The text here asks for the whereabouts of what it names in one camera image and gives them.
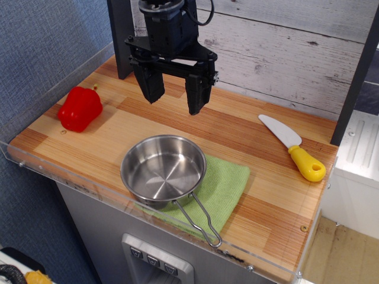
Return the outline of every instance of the black cable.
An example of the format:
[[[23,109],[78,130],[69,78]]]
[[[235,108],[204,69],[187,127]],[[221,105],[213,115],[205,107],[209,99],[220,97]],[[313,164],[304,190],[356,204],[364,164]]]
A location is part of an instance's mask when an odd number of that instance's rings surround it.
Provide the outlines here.
[[[13,265],[0,265],[0,275],[5,276],[12,284],[27,284],[24,275]]]
[[[194,18],[194,16],[192,15],[192,13],[190,13],[190,11],[188,10],[188,7],[183,7],[183,10],[188,14],[189,18],[197,25],[207,25],[210,23],[210,21],[212,20],[213,18],[213,14],[214,14],[214,3],[213,3],[213,0],[211,0],[211,13],[208,17],[208,20],[206,22],[199,22],[196,18]]]

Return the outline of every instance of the pot handle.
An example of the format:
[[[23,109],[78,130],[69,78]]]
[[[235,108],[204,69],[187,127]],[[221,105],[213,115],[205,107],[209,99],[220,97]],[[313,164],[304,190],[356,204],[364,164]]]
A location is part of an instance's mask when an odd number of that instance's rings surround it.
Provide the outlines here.
[[[182,207],[182,205],[179,204],[179,202],[177,202],[176,200],[172,201],[172,203],[176,204],[177,207],[179,207],[179,209],[182,211],[182,213],[184,214],[184,216],[187,218],[187,220],[191,223],[191,225],[198,229],[199,231],[201,231],[201,233],[203,234],[204,238],[207,240],[208,244],[211,246],[211,247],[219,247],[223,240],[221,239],[220,235],[218,234],[218,232],[213,228],[212,226],[212,223],[211,223],[211,217],[209,216],[207,210],[205,210],[204,206],[201,204],[200,200],[198,199],[197,195],[195,193],[190,193],[190,195],[192,195],[196,202],[199,204],[200,208],[203,210],[203,212],[206,214],[207,218],[208,218],[208,226],[209,228],[212,230],[212,232],[214,233],[214,235],[217,237],[217,239],[219,240],[219,242],[217,244],[213,244],[211,242],[211,240],[209,239],[207,233],[204,231],[203,228],[199,227],[198,225],[196,225],[190,216],[188,216],[188,214],[185,212],[184,208]]]

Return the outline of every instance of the yellow knife handle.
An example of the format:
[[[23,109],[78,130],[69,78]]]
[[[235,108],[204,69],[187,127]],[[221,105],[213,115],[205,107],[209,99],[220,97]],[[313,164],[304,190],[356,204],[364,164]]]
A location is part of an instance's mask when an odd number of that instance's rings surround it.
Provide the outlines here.
[[[303,148],[298,145],[288,149],[291,158],[298,167],[300,173],[310,182],[319,182],[326,174],[326,169],[323,163],[308,154]]]

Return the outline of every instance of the wooden cutting board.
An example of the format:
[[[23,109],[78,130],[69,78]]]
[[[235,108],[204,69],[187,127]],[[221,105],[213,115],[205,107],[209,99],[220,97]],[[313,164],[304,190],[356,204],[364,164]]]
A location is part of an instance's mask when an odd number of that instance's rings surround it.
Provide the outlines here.
[[[63,98],[18,135],[9,152],[39,167],[39,172],[117,203],[123,202],[118,193],[131,197],[120,178],[128,149],[153,135],[184,136],[205,154],[250,168],[246,189],[221,232],[223,239],[296,272],[309,235],[301,227],[311,228],[338,150],[329,144],[336,123],[217,88],[201,112],[191,116],[184,80],[171,76],[164,80],[166,93],[151,105],[133,74],[117,78],[115,58],[111,58],[80,84],[85,88],[98,84],[104,107],[84,132],[61,126],[57,112]],[[302,147],[325,164],[327,176],[317,183],[305,180],[287,148],[258,120],[259,114],[295,130],[303,139]],[[40,159],[49,163],[40,166]],[[230,253],[243,258],[243,265],[256,261],[239,250]],[[281,270],[264,265],[262,269],[286,278]]]

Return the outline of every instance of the button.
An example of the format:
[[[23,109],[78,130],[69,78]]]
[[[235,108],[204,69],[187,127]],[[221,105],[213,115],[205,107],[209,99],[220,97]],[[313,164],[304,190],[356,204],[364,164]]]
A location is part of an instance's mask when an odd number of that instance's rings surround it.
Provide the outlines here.
[[[136,249],[134,247],[130,247],[130,251],[131,251],[132,255],[134,255],[135,257],[138,257],[139,259],[143,258],[142,252],[139,251],[138,249]]]
[[[147,255],[147,261],[151,264],[151,265],[154,265],[156,267],[160,267],[160,263],[159,263],[159,260],[156,259],[155,257],[152,257],[150,255]]]
[[[165,263],[165,270],[171,275],[174,275],[174,276],[178,275],[178,269],[168,265],[167,263]]]

